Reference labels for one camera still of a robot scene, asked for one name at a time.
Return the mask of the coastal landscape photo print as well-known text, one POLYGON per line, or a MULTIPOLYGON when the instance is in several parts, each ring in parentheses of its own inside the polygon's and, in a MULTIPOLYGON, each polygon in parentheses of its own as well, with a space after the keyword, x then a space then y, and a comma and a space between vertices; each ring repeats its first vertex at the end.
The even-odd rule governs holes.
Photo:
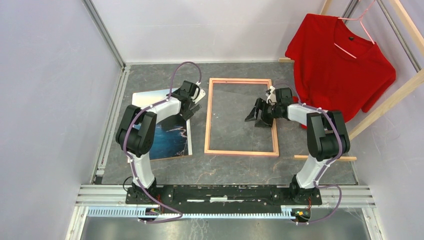
MULTIPOLYGON (((140 108, 166 97, 168 89, 135 92, 131 104, 140 108)), ((191 124, 180 115, 170 116, 156 124, 153 145, 149 152, 151 161, 182 158, 193 154, 191 124)))

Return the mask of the pink wooden picture frame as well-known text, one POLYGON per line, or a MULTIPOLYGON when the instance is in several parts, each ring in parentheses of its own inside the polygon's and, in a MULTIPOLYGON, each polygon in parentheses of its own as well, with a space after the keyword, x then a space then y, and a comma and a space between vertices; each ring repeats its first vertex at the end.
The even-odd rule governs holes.
POLYGON ((245 121, 258 95, 271 85, 271 79, 265 78, 209 79, 205 154, 279 157, 277 127, 256 128, 245 121))

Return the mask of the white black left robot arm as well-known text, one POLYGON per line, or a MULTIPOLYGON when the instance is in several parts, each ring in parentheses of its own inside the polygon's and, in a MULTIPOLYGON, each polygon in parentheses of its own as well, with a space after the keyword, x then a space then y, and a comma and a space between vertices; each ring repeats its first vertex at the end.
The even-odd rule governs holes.
POLYGON ((158 101, 141 107, 131 104, 124 112, 115 140, 127 155, 133 182, 140 188, 137 196, 145 204, 157 198, 157 190, 152 187, 156 179, 150 164, 156 125, 174 116, 187 122, 201 108, 198 102, 206 95, 200 84, 200 81, 184 81, 181 87, 171 89, 158 101))

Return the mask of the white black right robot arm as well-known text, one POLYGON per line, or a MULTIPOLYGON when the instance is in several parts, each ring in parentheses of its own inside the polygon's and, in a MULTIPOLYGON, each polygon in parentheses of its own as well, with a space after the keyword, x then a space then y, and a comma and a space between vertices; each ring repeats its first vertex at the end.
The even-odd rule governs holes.
POLYGON ((350 139, 341 111, 324 110, 306 103, 296 103, 289 87, 271 86, 267 98, 257 98, 254 107, 244 119, 255 127, 270 128, 275 119, 286 119, 306 126, 309 155, 302 169, 289 185, 289 199, 302 204, 316 196, 319 181, 327 169, 350 150, 350 139))

